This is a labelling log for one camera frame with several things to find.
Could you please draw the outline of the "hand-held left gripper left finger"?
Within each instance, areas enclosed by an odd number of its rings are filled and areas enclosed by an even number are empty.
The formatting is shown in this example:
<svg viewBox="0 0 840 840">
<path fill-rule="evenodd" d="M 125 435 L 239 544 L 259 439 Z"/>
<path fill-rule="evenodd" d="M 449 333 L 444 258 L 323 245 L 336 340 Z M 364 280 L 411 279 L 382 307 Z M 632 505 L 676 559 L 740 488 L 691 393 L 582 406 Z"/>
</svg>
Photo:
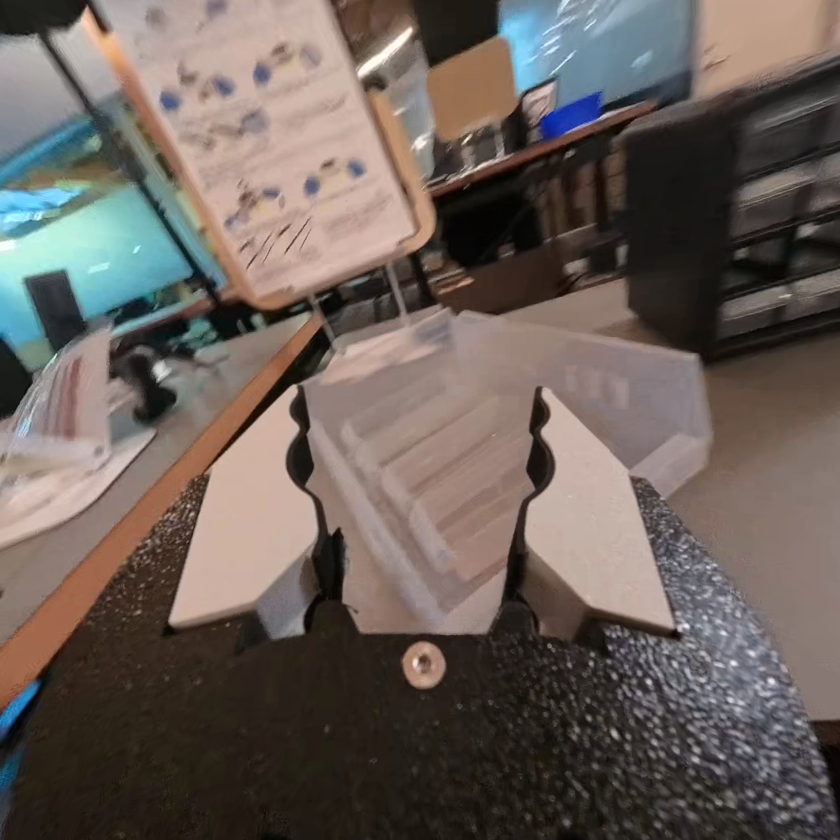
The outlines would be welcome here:
<svg viewBox="0 0 840 840">
<path fill-rule="evenodd" d="M 235 619 L 275 642 L 311 630 L 342 597 L 344 535 L 309 486 L 314 456 L 306 393 L 284 391 L 210 468 L 167 626 Z"/>
</svg>

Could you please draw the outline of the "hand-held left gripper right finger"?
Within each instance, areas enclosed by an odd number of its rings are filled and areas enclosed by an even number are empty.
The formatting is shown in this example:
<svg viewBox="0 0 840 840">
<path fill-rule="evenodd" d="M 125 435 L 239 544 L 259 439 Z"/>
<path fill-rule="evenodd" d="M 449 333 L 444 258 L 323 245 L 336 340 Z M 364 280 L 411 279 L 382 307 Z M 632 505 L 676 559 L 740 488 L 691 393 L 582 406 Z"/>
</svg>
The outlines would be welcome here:
<svg viewBox="0 0 840 840">
<path fill-rule="evenodd" d="M 502 601 L 540 635 L 578 642 L 600 625 L 677 638 L 627 469 L 547 386 L 528 430 L 531 492 L 518 510 Z"/>
</svg>

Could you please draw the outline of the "large clear plastic drawer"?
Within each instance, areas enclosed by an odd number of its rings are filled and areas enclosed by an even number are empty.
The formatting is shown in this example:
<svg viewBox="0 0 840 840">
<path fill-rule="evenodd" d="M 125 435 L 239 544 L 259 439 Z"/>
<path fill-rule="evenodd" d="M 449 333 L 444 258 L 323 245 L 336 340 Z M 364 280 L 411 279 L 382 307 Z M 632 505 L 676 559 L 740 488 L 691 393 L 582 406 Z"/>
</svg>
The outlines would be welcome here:
<svg viewBox="0 0 840 840">
<path fill-rule="evenodd" d="M 655 344 L 442 311 L 350 344 L 304 385 L 312 488 L 344 531 L 361 633 L 490 630 L 541 385 L 661 497 L 707 465 L 702 362 Z"/>
</svg>

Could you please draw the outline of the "black drawer cabinet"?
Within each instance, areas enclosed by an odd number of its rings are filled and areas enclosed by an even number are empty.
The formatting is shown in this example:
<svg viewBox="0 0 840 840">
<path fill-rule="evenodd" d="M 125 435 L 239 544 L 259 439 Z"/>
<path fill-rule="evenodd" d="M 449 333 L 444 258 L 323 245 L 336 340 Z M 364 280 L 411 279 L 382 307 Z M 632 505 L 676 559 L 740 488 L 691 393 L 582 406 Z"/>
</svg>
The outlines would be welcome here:
<svg viewBox="0 0 840 840">
<path fill-rule="evenodd" d="M 838 332 L 838 320 L 715 341 L 729 255 L 741 121 L 785 97 L 838 92 L 838 49 L 635 121 L 622 136 L 626 164 L 627 302 L 640 321 L 703 361 Z"/>
</svg>

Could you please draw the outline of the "rows of small drawers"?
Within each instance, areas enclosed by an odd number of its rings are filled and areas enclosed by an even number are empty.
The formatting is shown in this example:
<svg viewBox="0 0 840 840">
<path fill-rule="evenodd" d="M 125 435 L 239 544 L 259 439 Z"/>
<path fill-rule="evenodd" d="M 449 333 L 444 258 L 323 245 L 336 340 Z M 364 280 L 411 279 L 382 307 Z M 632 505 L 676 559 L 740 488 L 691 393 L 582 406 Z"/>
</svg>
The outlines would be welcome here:
<svg viewBox="0 0 840 840">
<path fill-rule="evenodd" d="M 838 92 L 759 108 L 737 138 L 715 341 L 838 320 Z"/>
</svg>

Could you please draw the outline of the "small black object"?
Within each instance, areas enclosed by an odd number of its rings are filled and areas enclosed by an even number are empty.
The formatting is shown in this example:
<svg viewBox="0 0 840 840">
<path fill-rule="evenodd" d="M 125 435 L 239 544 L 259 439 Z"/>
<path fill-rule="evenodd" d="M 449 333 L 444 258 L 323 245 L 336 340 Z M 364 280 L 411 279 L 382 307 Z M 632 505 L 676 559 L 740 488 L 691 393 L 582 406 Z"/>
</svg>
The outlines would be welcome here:
<svg viewBox="0 0 840 840">
<path fill-rule="evenodd" d="M 175 405 L 177 394 L 162 384 L 156 366 L 162 362 L 152 348 L 136 345 L 118 364 L 119 374 L 133 395 L 133 416 L 144 425 L 152 425 Z"/>
</svg>

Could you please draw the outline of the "clear plastic bag of packets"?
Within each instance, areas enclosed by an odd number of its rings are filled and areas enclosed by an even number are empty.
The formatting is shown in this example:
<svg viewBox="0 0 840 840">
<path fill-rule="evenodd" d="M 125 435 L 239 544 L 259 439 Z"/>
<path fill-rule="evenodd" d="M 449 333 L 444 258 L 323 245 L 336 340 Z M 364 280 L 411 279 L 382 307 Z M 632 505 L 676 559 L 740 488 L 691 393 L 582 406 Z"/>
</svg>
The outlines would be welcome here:
<svg viewBox="0 0 840 840">
<path fill-rule="evenodd" d="M 131 397 L 112 410 L 111 343 L 106 321 L 71 341 L 2 423 L 2 550 L 81 515 L 154 440 L 129 417 Z"/>
</svg>

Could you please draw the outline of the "large brown cardboard box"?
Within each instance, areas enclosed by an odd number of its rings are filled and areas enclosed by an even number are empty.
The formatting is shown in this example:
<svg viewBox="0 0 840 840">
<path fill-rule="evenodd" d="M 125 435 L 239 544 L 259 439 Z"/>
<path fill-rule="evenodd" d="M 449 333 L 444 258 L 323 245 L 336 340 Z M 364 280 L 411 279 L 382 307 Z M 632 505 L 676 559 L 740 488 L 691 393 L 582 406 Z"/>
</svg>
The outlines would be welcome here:
<svg viewBox="0 0 840 840">
<path fill-rule="evenodd" d="M 564 258 L 563 247 L 552 242 L 468 269 L 440 300 L 456 313 L 499 316 L 554 299 L 568 285 Z"/>
</svg>

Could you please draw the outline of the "clear acrylic stand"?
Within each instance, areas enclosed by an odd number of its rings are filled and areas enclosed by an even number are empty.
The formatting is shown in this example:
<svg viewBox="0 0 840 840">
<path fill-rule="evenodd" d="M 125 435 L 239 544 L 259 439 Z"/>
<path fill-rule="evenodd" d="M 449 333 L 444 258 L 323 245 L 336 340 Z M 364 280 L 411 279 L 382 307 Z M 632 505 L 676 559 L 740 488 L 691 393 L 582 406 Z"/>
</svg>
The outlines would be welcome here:
<svg viewBox="0 0 840 840">
<path fill-rule="evenodd" d="M 413 326 L 413 324 L 410 318 L 410 314 L 407 310 L 406 301 L 402 289 L 400 287 L 399 280 L 396 275 L 395 263 L 392 261 L 385 264 L 383 271 L 387 278 L 388 286 L 391 289 L 392 299 L 394 300 L 398 310 L 399 323 L 401 325 L 401 329 L 410 329 Z M 347 345 L 341 343 L 337 339 L 334 331 L 332 330 L 332 327 L 329 324 L 329 320 L 325 315 L 324 311 L 322 310 L 322 307 L 319 304 L 319 301 L 317 300 L 316 296 L 310 295 L 307 298 L 307 301 L 312 309 L 312 312 L 315 315 L 319 316 L 322 321 L 322 328 L 325 334 L 327 335 L 329 346 L 333 354 L 344 355 L 345 351 L 347 350 Z"/>
</svg>

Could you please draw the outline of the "wooden table with black legs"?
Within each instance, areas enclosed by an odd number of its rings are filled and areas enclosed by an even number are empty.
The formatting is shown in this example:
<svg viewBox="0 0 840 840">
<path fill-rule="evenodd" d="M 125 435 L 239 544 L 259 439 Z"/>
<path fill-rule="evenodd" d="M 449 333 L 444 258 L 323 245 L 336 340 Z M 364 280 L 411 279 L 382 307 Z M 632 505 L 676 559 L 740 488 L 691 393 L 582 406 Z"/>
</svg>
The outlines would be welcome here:
<svg viewBox="0 0 840 840">
<path fill-rule="evenodd" d="M 592 185 L 596 227 L 591 246 L 597 250 L 613 247 L 617 242 L 617 235 L 612 230 L 607 205 L 606 161 L 613 152 L 613 143 L 618 134 L 633 121 L 654 113 L 657 108 L 656 101 L 644 101 L 610 111 L 596 122 L 556 140 L 536 143 L 503 160 L 488 163 L 467 174 L 429 186 L 427 193 L 433 200 L 438 221 L 443 222 L 452 214 L 486 209 L 490 203 L 500 200 L 521 198 L 525 204 L 522 205 L 519 214 L 510 217 L 499 236 L 489 245 L 489 248 L 493 249 L 501 245 L 504 237 L 512 234 L 513 228 L 529 212 L 537 212 L 538 201 L 544 201 L 549 213 L 549 238 L 542 240 L 540 246 L 557 242 L 565 253 L 560 241 L 561 235 L 555 231 L 558 211 L 553 185 L 558 185 L 564 206 L 571 207 L 576 191 L 574 180 L 578 171 L 590 165 L 594 170 Z M 568 285 L 559 297 L 571 292 L 581 278 L 569 274 L 565 259 L 566 253 L 563 260 Z"/>
</svg>

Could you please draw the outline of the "blue plastic bin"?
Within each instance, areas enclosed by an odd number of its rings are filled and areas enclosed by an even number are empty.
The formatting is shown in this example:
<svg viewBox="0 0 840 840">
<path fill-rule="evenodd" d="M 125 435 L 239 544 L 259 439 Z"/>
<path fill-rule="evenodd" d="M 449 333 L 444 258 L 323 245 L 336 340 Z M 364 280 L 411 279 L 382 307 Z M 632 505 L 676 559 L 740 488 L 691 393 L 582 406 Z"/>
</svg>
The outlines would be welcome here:
<svg viewBox="0 0 840 840">
<path fill-rule="evenodd" d="M 548 112 L 539 122 L 542 141 L 552 141 L 596 122 L 603 114 L 603 91 L 571 101 Z"/>
</svg>

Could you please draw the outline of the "open cardboard box flap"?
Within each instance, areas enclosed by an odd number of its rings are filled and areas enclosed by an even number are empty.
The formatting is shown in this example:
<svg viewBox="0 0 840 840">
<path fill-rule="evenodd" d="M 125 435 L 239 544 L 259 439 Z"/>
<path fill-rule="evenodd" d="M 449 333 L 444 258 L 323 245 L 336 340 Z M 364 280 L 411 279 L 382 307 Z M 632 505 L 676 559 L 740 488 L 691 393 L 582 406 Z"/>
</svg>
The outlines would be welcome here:
<svg viewBox="0 0 840 840">
<path fill-rule="evenodd" d="M 442 142 L 504 122 L 519 101 L 509 43 L 495 36 L 431 68 L 427 95 Z"/>
</svg>

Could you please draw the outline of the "wall screen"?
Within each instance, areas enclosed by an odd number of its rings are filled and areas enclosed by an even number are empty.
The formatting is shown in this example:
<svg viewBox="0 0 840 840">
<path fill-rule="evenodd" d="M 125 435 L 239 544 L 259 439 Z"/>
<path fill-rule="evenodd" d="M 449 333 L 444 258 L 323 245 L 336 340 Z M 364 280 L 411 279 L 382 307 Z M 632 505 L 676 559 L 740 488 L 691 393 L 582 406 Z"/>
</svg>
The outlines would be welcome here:
<svg viewBox="0 0 840 840">
<path fill-rule="evenodd" d="M 502 1 L 498 33 L 519 93 L 554 79 L 560 106 L 596 92 L 609 108 L 668 104 L 690 95 L 696 9 L 691 1 Z"/>
</svg>

